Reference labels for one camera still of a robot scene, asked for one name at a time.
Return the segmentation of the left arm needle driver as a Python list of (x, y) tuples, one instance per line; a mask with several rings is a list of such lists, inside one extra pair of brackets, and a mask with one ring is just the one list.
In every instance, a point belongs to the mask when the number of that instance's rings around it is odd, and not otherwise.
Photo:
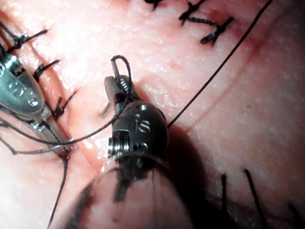
[(41, 115), (45, 106), (36, 80), (17, 57), (9, 53), (0, 57), (0, 105), (24, 119)]

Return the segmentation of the right arm needle driver jaw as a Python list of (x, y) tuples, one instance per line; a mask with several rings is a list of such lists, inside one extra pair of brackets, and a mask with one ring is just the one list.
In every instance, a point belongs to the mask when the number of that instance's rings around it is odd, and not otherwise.
[(104, 79), (104, 87), (106, 91), (106, 95), (108, 98), (108, 103), (103, 111), (103, 113), (107, 113), (111, 106), (114, 107), (115, 112), (117, 112), (117, 104), (120, 103), (121, 100), (121, 90), (118, 86), (118, 82), (114, 76), (107, 76)]
[(129, 87), (129, 78), (127, 75), (120, 75), (118, 78), (119, 86), (123, 90), (123, 93), (119, 95), (119, 103), (125, 102), (127, 97), (129, 97), (129, 102), (134, 102), (136, 100), (141, 100), (134, 89), (134, 84), (132, 83), (131, 89)]

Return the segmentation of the left arm needle driver jaw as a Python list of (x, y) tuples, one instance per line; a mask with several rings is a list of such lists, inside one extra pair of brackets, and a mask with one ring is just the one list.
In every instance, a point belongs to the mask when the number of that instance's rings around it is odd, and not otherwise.
[(39, 117), (39, 132), (43, 140), (48, 142), (60, 143), (68, 141), (68, 138), (54, 120), (51, 112), (41, 113), (41, 117)]
[[(59, 125), (53, 118), (48, 118), (46, 121), (41, 121), (40, 123), (30, 120), (28, 121), (29, 126), (39, 135), (42, 140), (60, 143), (68, 140), (64, 132), (60, 129)], [(70, 145), (56, 146), (47, 145), (48, 150), (38, 150), (37, 152), (69, 152)]]

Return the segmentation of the right arm needle driver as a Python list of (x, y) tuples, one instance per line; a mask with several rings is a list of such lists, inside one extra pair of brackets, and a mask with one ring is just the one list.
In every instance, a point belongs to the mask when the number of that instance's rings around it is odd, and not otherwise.
[(165, 161), (168, 146), (168, 128), (163, 113), (154, 105), (144, 101), (134, 101), (126, 105), (114, 105), (118, 115), (112, 124), (109, 138), (108, 158), (129, 156), (133, 152), (150, 155)]

